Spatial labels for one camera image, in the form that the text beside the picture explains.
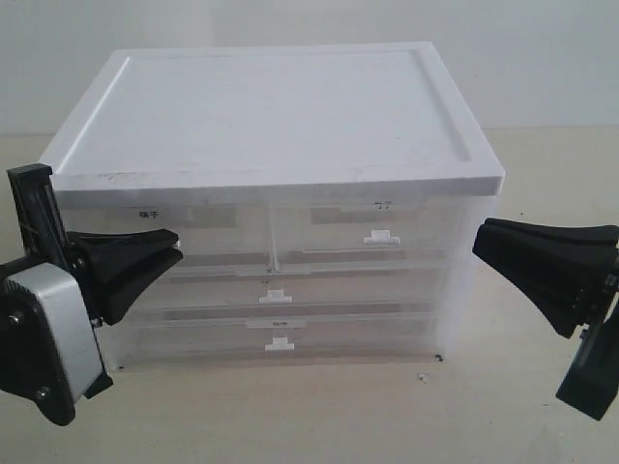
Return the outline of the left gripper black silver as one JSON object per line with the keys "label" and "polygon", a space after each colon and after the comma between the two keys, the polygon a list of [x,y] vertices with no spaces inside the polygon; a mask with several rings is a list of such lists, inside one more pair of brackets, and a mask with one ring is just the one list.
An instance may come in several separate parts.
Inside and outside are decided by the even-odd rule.
{"label": "left gripper black silver", "polygon": [[[24,254],[1,266],[1,390],[66,426],[81,397],[113,384],[91,320],[119,323],[183,253],[174,247],[179,236],[168,229],[67,236],[51,174],[41,163],[7,172]],[[69,240],[90,261],[135,262],[106,274],[86,262],[77,282]]]}

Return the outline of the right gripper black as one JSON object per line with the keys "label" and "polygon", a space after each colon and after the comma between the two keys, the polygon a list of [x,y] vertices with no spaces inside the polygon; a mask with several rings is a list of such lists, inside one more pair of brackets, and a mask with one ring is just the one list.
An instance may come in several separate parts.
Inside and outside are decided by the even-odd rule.
{"label": "right gripper black", "polygon": [[557,334],[570,337],[588,324],[555,396],[593,420],[601,420],[618,395],[617,245],[616,225],[559,227],[493,217],[473,245]]}

